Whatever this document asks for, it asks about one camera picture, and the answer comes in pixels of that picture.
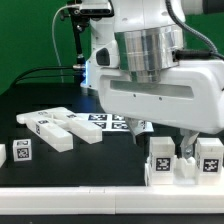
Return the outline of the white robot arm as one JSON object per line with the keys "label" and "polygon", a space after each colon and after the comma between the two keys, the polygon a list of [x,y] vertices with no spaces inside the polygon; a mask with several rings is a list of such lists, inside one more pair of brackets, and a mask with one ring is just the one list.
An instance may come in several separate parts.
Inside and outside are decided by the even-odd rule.
{"label": "white robot arm", "polygon": [[176,127],[181,154],[199,133],[224,130],[224,56],[185,23],[189,14],[224,12],[224,0],[83,0],[93,52],[86,86],[104,111]]}

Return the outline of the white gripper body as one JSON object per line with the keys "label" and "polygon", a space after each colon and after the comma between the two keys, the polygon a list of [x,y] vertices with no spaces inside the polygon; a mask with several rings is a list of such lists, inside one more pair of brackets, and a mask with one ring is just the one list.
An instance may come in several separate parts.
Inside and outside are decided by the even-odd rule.
{"label": "white gripper body", "polygon": [[224,130],[224,73],[206,68],[173,68],[161,82],[133,83],[103,75],[99,98],[107,113],[216,134]]}

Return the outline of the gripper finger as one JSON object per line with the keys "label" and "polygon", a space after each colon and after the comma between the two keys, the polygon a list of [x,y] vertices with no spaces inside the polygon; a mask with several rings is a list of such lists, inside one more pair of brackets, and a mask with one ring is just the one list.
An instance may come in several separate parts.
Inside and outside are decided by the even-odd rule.
{"label": "gripper finger", "polygon": [[133,118],[126,118],[125,122],[132,134],[133,142],[135,144],[142,144],[144,142],[145,122]]}
{"label": "gripper finger", "polygon": [[181,142],[181,156],[185,159],[190,158],[193,155],[193,144],[196,141],[199,133],[197,131],[181,129],[180,134],[183,136]]}

